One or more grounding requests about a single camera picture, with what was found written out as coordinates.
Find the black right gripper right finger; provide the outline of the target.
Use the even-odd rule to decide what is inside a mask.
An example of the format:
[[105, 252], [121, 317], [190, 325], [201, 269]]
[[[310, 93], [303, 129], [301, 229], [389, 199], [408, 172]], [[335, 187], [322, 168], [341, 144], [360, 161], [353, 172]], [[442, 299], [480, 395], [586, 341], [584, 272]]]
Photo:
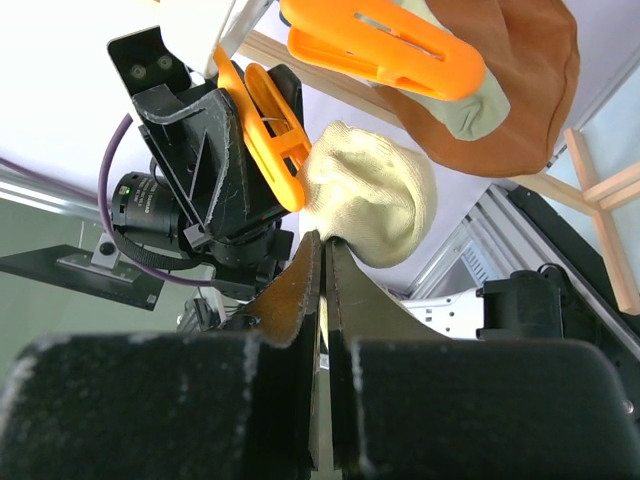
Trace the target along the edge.
[[347, 479], [635, 479], [639, 429], [582, 341], [455, 340], [325, 248], [334, 464]]

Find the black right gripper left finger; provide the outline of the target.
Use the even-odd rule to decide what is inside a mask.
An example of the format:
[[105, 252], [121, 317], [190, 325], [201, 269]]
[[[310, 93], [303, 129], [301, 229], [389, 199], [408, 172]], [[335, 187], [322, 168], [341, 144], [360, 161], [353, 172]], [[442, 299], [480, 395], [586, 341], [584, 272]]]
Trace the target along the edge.
[[41, 337], [1, 390], [5, 479], [305, 479], [321, 243], [206, 332]]

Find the white round clip hanger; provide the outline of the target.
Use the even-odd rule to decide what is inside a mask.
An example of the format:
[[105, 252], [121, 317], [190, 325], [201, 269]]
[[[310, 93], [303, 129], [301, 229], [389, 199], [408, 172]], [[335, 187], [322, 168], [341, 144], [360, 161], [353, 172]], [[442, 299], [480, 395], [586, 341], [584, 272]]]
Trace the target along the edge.
[[161, 38], [185, 66], [210, 79], [218, 73], [216, 49], [234, 54], [271, 4], [271, 0], [161, 0]]

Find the cream sock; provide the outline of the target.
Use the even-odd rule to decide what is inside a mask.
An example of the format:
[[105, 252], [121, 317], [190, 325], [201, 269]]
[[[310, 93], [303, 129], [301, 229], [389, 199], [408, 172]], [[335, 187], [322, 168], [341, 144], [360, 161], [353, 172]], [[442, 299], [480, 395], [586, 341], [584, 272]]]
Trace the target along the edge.
[[511, 105], [493, 72], [485, 67], [484, 81], [471, 96], [459, 101], [443, 101], [403, 89], [389, 90], [388, 100], [398, 119], [408, 125], [413, 138], [421, 127], [444, 127], [454, 140], [475, 141], [496, 130], [510, 113]]
[[341, 121], [313, 144], [298, 177], [306, 197], [299, 232], [317, 232], [323, 241], [340, 238], [372, 268], [407, 260], [436, 217], [430, 160]]

